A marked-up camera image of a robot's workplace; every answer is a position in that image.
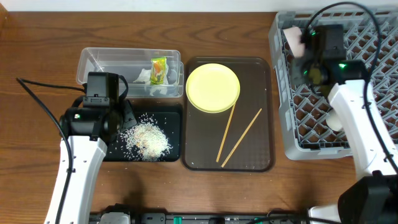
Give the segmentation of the wooden chopstick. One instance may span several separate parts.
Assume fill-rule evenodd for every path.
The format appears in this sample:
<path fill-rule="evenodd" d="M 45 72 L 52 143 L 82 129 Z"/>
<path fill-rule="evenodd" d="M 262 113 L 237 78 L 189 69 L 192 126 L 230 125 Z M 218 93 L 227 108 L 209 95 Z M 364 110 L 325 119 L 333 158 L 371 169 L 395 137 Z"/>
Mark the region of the wooden chopstick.
<path fill-rule="evenodd" d="M 216 158 L 216 162 L 220 161 L 221 153 L 222 153 L 223 146 L 224 146 L 227 134 L 228 134 L 228 130 L 229 130 L 229 126 L 230 126 L 230 123 L 231 123 L 231 120 L 232 120 L 232 117 L 233 117 L 235 106 L 236 106 L 236 104 L 234 104 L 232 106 L 232 108 L 231 108 L 231 111 L 230 111 L 230 114 L 229 114 L 229 118 L 228 118 L 228 122 L 226 124 L 225 130 L 224 130 L 224 134 L 223 134 L 223 138 L 222 138 L 222 141 L 221 141 L 221 144 L 220 144 L 220 148 L 219 148 L 219 151 L 218 151 L 218 155 L 217 155 L 217 158 Z"/>
<path fill-rule="evenodd" d="M 228 161 L 230 160 L 231 156 L 234 154 L 235 150 L 238 148 L 238 146 L 240 145 L 241 141 L 244 139 L 245 135 L 248 133 L 248 131 L 250 130 L 250 128 L 254 124 L 255 120 L 257 119 L 257 117 L 261 113 L 261 111 L 262 111 L 262 108 L 259 109 L 259 111 L 253 117 L 251 122 L 248 124 L 248 126 L 246 127 L 246 129 L 244 130 L 244 132 L 242 133 L 242 135 L 240 136 L 240 138 L 238 139 L 238 141 L 236 142 L 236 144 L 234 145 L 234 147 L 232 148 L 232 150 L 228 154 L 227 158 L 222 163 L 222 165 L 221 165 L 222 168 L 228 163 Z"/>

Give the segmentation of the yellow round plate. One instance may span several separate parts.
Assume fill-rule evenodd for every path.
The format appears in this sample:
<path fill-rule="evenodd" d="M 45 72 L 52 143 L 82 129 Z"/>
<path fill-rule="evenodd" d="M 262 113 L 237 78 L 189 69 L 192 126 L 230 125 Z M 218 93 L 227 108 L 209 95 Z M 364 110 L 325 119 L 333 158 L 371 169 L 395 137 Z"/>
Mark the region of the yellow round plate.
<path fill-rule="evenodd" d="M 186 94 L 189 102 L 206 113 L 220 113 L 230 109 L 238 100 L 240 82 L 237 75 L 225 65 L 200 65 L 188 76 Z"/>

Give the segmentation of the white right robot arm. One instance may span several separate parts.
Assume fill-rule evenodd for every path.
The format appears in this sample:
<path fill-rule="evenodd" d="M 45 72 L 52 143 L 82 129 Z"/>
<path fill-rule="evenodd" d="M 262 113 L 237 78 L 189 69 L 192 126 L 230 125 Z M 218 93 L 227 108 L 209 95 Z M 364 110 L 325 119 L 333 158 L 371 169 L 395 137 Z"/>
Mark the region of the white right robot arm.
<path fill-rule="evenodd" d="M 360 60 L 346 59 L 343 26 L 318 26 L 311 32 L 284 30 L 294 55 L 290 81 L 319 87 L 333 111 L 327 119 L 344 131 L 354 159 L 357 182 L 335 205 L 312 207 L 313 222 L 397 223 L 397 148 L 382 120 Z"/>

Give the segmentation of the rice and nut leftovers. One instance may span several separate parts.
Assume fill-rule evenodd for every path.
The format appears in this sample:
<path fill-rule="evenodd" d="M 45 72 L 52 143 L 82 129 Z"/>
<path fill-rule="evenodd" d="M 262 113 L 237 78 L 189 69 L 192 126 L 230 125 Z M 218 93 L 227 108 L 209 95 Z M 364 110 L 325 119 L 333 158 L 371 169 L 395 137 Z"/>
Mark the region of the rice and nut leftovers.
<path fill-rule="evenodd" d="M 118 134 L 118 143 L 129 161 L 159 161 L 173 149 L 154 115 L 147 113 L 139 116 L 135 126 Z"/>

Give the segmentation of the green snack wrapper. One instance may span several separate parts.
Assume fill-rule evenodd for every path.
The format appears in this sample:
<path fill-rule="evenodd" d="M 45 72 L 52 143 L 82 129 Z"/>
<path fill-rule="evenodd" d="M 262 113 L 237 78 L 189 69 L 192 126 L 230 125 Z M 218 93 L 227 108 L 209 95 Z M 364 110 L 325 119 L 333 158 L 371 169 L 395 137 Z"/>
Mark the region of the green snack wrapper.
<path fill-rule="evenodd" d="M 150 82 L 155 85 L 160 85 L 164 83 L 164 78 L 167 74 L 167 58 L 158 57 L 151 59 L 151 72 L 150 72 Z"/>

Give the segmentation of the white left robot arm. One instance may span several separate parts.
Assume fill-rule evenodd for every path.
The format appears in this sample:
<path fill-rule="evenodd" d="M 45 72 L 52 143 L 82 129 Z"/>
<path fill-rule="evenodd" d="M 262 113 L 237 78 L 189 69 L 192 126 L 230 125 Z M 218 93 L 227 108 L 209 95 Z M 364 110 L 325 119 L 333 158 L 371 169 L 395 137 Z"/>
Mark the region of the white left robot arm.
<path fill-rule="evenodd" d="M 137 123 L 121 83 L 127 83 L 122 75 L 90 72 L 85 95 L 60 117 L 60 163 L 46 223 L 88 223 L 108 146 Z"/>

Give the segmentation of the white cup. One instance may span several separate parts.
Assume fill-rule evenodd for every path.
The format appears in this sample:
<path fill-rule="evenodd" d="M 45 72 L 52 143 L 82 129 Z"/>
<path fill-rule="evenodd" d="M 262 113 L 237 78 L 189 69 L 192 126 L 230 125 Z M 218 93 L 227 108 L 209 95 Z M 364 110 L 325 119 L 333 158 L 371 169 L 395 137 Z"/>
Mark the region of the white cup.
<path fill-rule="evenodd" d="M 328 112 L 326 124 L 332 131 L 340 132 L 343 130 L 343 126 L 335 110 Z"/>

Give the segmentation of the pink round plate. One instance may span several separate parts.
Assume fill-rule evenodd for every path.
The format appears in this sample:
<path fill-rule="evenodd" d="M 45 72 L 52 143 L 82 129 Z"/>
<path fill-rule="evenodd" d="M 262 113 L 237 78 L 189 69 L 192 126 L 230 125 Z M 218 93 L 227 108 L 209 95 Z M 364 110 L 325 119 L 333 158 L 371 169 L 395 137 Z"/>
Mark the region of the pink round plate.
<path fill-rule="evenodd" d="M 302 31 L 299 27 L 291 27 L 283 30 L 287 43 L 295 58 L 302 58 L 305 53 L 305 44 L 301 42 Z"/>

